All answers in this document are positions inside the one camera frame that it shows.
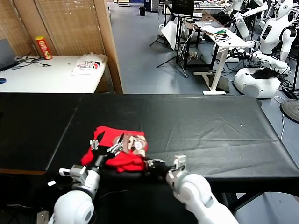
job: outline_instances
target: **white robot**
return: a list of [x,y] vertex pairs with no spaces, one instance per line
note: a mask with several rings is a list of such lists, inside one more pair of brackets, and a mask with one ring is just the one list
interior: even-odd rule
[[[279,74],[288,74],[290,67],[285,62],[296,38],[296,29],[290,27],[296,21],[288,21],[288,15],[293,7],[292,0],[282,0],[275,6],[277,9],[275,18],[266,18],[260,22],[263,28],[259,41],[248,41],[248,47],[258,49],[250,53],[251,61],[261,61],[263,66],[276,71]],[[272,50],[282,41],[279,59],[270,54]],[[229,56],[238,57],[242,50],[231,52]],[[245,68],[240,69],[235,76],[234,85],[246,95],[256,98],[271,98],[280,86],[280,81],[275,77],[254,76],[262,69]]]
[[251,9],[244,14],[240,13],[242,4],[244,0],[233,0],[232,8],[233,12],[232,15],[234,17],[233,21],[235,22],[236,30],[239,32],[242,38],[247,38],[249,36],[248,28],[245,24],[244,18],[250,17],[257,13],[262,12],[261,18],[264,16],[264,12],[268,9],[267,2],[263,2],[263,0],[254,0],[254,2],[259,6],[257,8]]
[[[98,142],[92,144],[93,150],[96,150]],[[95,158],[88,171],[86,167],[76,165],[70,170],[60,169],[62,176],[71,176],[80,183],[74,184],[72,191],[62,195],[56,201],[49,224],[87,224],[91,220],[94,211],[93,199],[99,186],[101,167],[108,158],[111,158],[111,152],[116,155],[122,148],[120,142],[117,146],[114,145],[113,149],[108,149],[108,156],[101,155]],[[228,208],[220,204],[212,194],[208,181],[186,170],[185,155],[176,156],[172,166],[166,166],[165,161],[159,159],[147,159],[145,163],[148,174],[164,178],[173,189],[174,196],[186,204],[186,208],[194,213],[199,224],[238,224]]]

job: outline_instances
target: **laptop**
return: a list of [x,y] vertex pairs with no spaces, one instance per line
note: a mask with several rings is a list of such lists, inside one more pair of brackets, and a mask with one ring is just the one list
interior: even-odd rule
[[195,22],[196,26],[204,27],[204,26],[212,26],[212,27],[223,27],[223,25],[219,24],[218,22],[210,22],[210,21],[200,21],[200,22]]
[[0,71],[12,68],[18,63],[15,60],[14,51],[10,47],[8,40],[0,40]]

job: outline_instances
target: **white table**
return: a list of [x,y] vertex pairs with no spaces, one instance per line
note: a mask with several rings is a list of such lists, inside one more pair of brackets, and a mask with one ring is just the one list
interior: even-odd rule
[[218,45],[218,47],[219,47],[218,52],[221,52],[219,65],[218,65],[217,71],[215,73],[215,76],[214,76],[214,79],[212,82],[212,86],[210,87],[210,85],[209,85],[209,77],[207,74],[202,74],[201,72],[194,72],[194,75],[201,75],[203,77],[207,86],[210,89],[210,91],[203,91],[204,95],[225,95],[225,91],[222,91],[222,90],[218,91],[218,90],[216,90],[216,87],[219,82],[219,79],[220,79],[220,76],[222,73],[222,69],[223,69],[225,60],[228,55],[228,50],[229,50],[229,48],[245,48],[248,46],[247,43],[243,39],[238,37],[236,34],[234,34],[229,29],[224,28],[224,27],[221,27],[219,29],[226,30],[226,35],[229,36],[229,39],[227,41],[220,42],[216,39],[215,36],[206,33],[214,41],[214,43],[216,43]]
[[103,63],[98,68],[100,72],[97,75],[72,76],[71,72],[79,58],[79,56],[54,56],[51,60],[39,61],[51,65],[50,67],[33,63],[20,69],[2,71],[0,78],[5,78],[7,81],[0,84],[0,92],[94,93],[104,75],[109,86],[109,92],[113,93],[107,65],[108,57],[100,55]]

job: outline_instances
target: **gray floor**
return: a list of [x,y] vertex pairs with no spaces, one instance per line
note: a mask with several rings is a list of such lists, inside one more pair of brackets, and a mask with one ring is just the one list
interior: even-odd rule
[[[158,19],[157,13],[146,12],[145,17],[139,16],[140,5],[118,7],[108,3],[112,12],[111,23],[119,58],[121,75],[125,93],[144,94],[198,94],[208,90],[201,77],[195,77],[191,72],[188,79],[182,77],[177,66],[165,65],[159,69],[156,66],[173,57],[175,52],[159,43],[149,45],[156,39],[158,25],[164,22],[163,16]],[[211,58],[212,45],[201,44],[197,51],[204,57]],[[290,61],[293,79],[295,61]],[[234,79],[234,73],[226,76]],[[230,82],[230,94],[239,95]],[[280,136],[282,131],[282,114],[279,103],[275,100],[263,100],[263,111],[273,128]],[[283,143],[297,165],[299,165],[299,125],[285,118],[285,133]],[[299,222],[299,203],[288,194],[269,192],[258,197],[237,211],[236,217],[240,224],[295,224]]]

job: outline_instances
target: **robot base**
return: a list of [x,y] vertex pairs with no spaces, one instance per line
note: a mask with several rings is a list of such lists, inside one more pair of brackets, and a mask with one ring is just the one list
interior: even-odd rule
[[280,86],[280,81],[275,78],[257,78],[252,74],[260,71],[260,68],[240,69],[234,80],[236,89],[244,95],[257,99],[272,98]]

